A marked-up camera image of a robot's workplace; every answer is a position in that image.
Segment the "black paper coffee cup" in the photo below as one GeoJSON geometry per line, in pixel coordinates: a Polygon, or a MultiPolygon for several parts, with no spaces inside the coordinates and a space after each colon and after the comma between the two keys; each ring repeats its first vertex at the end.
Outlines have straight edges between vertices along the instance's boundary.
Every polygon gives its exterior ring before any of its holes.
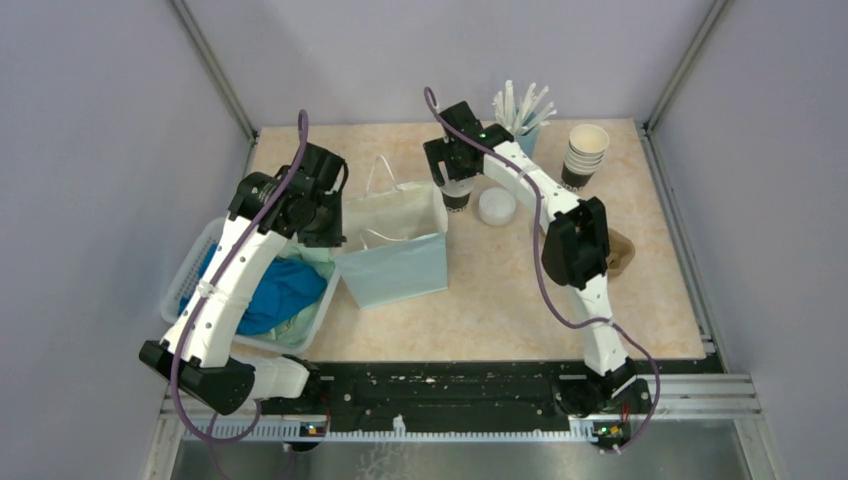
{"type": "Polygon", "coordinates": [[[440,187],[444,206],[449,213],[461,212],[468,206],[474,182],[474,178],[446,180],[440,187]]]}

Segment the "stack of white cup lids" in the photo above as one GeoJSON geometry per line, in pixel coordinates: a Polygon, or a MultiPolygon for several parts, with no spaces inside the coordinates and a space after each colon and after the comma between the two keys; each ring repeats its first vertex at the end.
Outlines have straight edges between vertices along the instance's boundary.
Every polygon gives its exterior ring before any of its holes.
{"type": "Polygon", "coordinates": [[[516,208],[514,196],[499,187],[486,189],[478,199],[479,218],[492,227],[507,225],[512,220],[516,208]]]}

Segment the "light blue paper bag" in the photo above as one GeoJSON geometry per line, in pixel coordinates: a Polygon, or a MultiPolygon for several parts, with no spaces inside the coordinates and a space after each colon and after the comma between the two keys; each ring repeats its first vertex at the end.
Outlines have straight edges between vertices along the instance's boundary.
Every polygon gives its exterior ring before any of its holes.
{"type": "Polygon", "coordinates": [[[336,270],[361,309],[448,288],[448,214],[432,182],[399,183],[382,155],[364,193],[346,200],[336,270]]]}

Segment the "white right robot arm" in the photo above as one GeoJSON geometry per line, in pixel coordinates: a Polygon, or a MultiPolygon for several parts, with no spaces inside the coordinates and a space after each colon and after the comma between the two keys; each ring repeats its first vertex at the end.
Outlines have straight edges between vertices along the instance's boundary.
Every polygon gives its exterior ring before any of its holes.
{"type": "Polygon", "coordinates": [[[600,412],[614,411],[626,400],[636,372],[609,300],[604,204],[565,189],[503,126],[483,126],[467,102],[439,110],[431,90],[425,92],[425,101],[444,130],[423,146],[435,184],[447,195],[462,196],[475,177],[483,175],[533,210],[537,283],[544,289],[551,280],[574,298],[578,319],[564,324],[585,333],[587,400],[600,412]]]}

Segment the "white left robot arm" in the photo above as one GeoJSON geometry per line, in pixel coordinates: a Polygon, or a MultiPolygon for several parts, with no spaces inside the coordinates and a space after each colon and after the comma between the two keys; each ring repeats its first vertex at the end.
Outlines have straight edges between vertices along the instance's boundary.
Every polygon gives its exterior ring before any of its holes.
{"type": "Polygon", "coordinates": [[[288,243],[343,245],[348,174],[341,156],[305,143],[277,175],[254,172],[242,179],[217,249],[180,318],[160,340],[142,345],[140,360],[222,415],[274,398],[297,413],[314,410],[321,397],[315,368],[292,355],[234,358],[231,345],[262,276],[288,243]]]}

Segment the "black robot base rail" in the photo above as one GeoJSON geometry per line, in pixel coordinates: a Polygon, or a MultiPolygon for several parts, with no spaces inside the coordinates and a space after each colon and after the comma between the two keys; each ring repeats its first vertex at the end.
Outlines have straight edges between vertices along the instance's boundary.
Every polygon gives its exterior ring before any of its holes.
{"type": "Polygon", "coordinates": [[[265,416],[314,414],[333,433],[382,432],[403,421],[411,433],[564,432],[580,418],[614,422],[647,413],[638,379],[613,399],[577,361],[318,362],[298,399],[265,400],[265,416]]]}

